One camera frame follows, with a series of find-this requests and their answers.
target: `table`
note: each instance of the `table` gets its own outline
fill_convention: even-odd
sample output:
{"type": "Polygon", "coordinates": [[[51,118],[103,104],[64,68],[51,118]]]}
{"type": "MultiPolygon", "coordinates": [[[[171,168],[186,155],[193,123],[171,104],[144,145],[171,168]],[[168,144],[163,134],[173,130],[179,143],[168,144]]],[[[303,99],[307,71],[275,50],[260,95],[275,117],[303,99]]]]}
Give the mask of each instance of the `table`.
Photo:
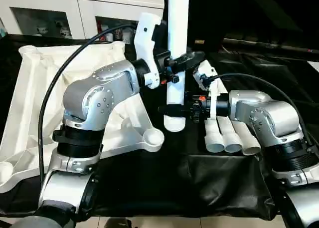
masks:
{"type": "MultiPolygon", "coordinates": [[[[52,39],[8,35],[0,40],[2,114],[5,119],[18,75],[21,57],[18,48],[74,45],[81,40],[52,39]]],[[[132,47],[126,47],[127,59],[134,59],[132,47]]],[[[304,120],[313,135],[319,137],[318,100],[311,83],[319,79],[308,63],[283,60],[258,60],[237,54],[208,54],[218,73],[246,72],[274,82],[297,101],[304,120]]],[[[228,89],[257,89],[280,99],[268,88],[254,82],[232,79],[224,82],[228,89]]],[[[186,76],[186,90],[199,92],[191,74],[186,76]]],[[[157,108],[165,104],[166,87],[142,89],[141,95],[153,125],[161,129],[165,142],[157,153],[134,151],[108,159],[98,166],[100,191],[93,215],[106,217],[184,216],[204,217],[230,215],[271,220],[277,208],[265,180],[269,173],[261,156],[211,154],[205,149],[204,124],[186,122],[182,132],[169,133],[157,108]]],[[[20,217],[37,208],[39,178],[20,182],[6,194],[0,194],[0,216],[20,217]]]]}

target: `white plastic stand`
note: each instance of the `white plastic stand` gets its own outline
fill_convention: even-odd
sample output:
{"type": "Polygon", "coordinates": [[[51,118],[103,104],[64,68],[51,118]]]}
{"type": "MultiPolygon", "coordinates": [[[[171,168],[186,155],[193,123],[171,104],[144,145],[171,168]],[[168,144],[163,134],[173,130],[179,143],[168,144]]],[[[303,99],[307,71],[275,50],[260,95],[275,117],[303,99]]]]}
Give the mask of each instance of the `white plastic stand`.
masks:
{"type": "MultiPolygon", "coordinates": [[[[88,46],[58,80],[43,120],[45,171],[56,147],[52,133],[59,129],[62,121],[62,97],[66,87],[104,65],[125,59],[124,46],[123,42],[88,46]]],[[[39,175],[37,128],[40,107],[57,69],[78,47],[24,46],[19,49],[22,63],[0,145],[0,193],[11,190],[23,179],[39,175]]],[[[136,149],[156,152],[163,142],[163,133],[152,126],[142,99],[136,94],[118,104],[111,113],[101,159],[136,149]]]]}

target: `glass cabinet door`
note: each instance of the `glass cabinet door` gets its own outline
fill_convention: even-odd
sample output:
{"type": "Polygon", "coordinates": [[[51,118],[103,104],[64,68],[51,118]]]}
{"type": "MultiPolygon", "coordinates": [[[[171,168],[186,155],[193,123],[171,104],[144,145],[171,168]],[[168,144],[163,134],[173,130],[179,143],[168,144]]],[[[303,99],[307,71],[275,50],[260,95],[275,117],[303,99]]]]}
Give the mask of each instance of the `glass cabinet door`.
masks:
{"type": "Polygon", "coordinates": [[[72,38],[65,12],[11,7],[22,34],[72,38]]]}
{"type": "Polygon", "coordinates": [[[0,18],[0,38],[3,38],[6,35],[6,29],[0,18]]]}
{"type": "MultiPolygon", "coordinates": [[[[117,18],[108,18],[108,17],[95,17],[97,32],[100,33],[108,28],[112,28],[124,24],[137,25],[137,21],[127,20],[127,19],[117,19],[117,18]]],[[[101,37],[100,40],[105,40],[108,42],[113,41],[123,41],[125,44],[133,44],[135,29],[124,28],[118,29],[113,33],[107,33],[105,36],[101,37]]]]}
{"type": "Polygon", "coordinates": [[[0,0],[9,34],[84,39],[78,0],[0,0]]]}

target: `black cable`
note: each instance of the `black cable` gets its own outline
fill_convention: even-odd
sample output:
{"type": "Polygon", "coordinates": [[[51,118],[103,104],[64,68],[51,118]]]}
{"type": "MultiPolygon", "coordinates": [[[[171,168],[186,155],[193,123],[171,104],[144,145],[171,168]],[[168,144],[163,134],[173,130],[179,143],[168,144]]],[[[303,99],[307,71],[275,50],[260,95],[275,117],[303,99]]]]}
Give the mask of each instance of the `black cable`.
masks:
{"type": "Polygon", "coordinates": [[[56,84],[57,80],[59,79],[60,75],[62,74],[62,72],[64,71],[64,69],[66,68],[66,66],[83,50],[85,49],[88,45],[92,44],[96,39],[102,37],[103,35],[113,32],[117,29],[120,28],[126,28],[126,27],[130,27],[133,29],[136,29],[136,26],[132,25],[132,24],[125,24],[125,25],[120,25],[120,26],[116,26],[113,28],[109,28],[107,30],[102,31],[101,33],[95,35],[94,37],[92,37],[90,40],[88,40],[85,44],[83,44],[82,46],[80,46],[77,50],[75,50],[74,53],[71,54],[71,56],[68,57],[68,59],[63,63],[63,65],[60,67],[60,69],[56,72],[54,78],[52,79],[52,82],[44,96],[43,99],[43,103],[41,105],[41,109],[40,109],[40,115],[39,115],[39,123],[38,123],[38,152],[39,152],[39,169],[40,169],[40,181],[41,181],[41,187],[43,185],[44,182],[44,162],[43,162],[43,133],[42,133],[42,127],[43,127],[43,117],[44,117],[44,111],[45,111],[45,107],[46,104],[48,102],[49,96],[53,90],[54,85],[56,84]]]}
{"type": "Polygon", "coordinates": [[[262,78],[259,78],[259,77],[256,77],[256,76],[253,76],[253,75],[250,75],[250,74],[245,74],[245,73],[225,73],[225,74],[209,77],[205,81],[205,84],[210,84],[212,81],[214,81],[214,80],[216,80],[218,78],[222,79],[222,78],[225,78],[225,77],[247,77],[247,78],[252,78],[252,79],[255,79],[255,80],[259,81],[259,82],[262,82],[262,83],[268,85],[269,87],[271,87],[274,90],[276,90],[277,92],[279,92],[290,103],[290,105],[292,105],[293,108],[296,110],[296,112],[298,114],[298,117],[299,117],[300,126],[302,128],[303,133],[304,133],[305,139],[306,139],[306,141],[307,141],[309,146],[312,145],[312,142],[310,140],[309,134],[308,134],[307,129],[306,129],[306,125],[304,123],[303,118],[301,117],[301,114],[300,114],[297,106],[291,100],[291,98],[286,93],[284,93],[281,89],[279,89],[274,84],[272,84],[272,83],[270,83],[270,82],[268,82],[268,81],[266,81],[266,80],[264,80],[262,78]]]}

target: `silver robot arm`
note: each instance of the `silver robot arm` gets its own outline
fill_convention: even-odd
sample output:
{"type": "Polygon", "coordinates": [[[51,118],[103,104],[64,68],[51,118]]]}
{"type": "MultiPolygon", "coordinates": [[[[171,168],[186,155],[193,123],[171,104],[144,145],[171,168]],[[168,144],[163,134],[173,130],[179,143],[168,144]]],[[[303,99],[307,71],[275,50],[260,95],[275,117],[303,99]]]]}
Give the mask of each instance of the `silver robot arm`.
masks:
{"type": "Polygon", "coordinates": [[[39,208],[13,228],[72,227],[90,217],[97,194],[95,168],[113,108],[137,94],[140,87],[153,89],[166,82],[178,82],[178,72],[203,61],[202,52],[187,53],[175,60],[168,50],[154,52],[155,35],[161,30],[165,30],[165,23],[158,16],[142,13],[134,41],[136,61],[123,60],[101,67],[67,87],[63,123],[52,137],[58,145],[42,184],[39,208]]]}
{"type": "Polygon", "coordinates": [[[319,159],[309,147],[296,110],[259,91],[233,90],[217,98],[217,114],[246,123],[263,146],[272,168],[274,200],[289,228],[318,227],[319,159]]]}

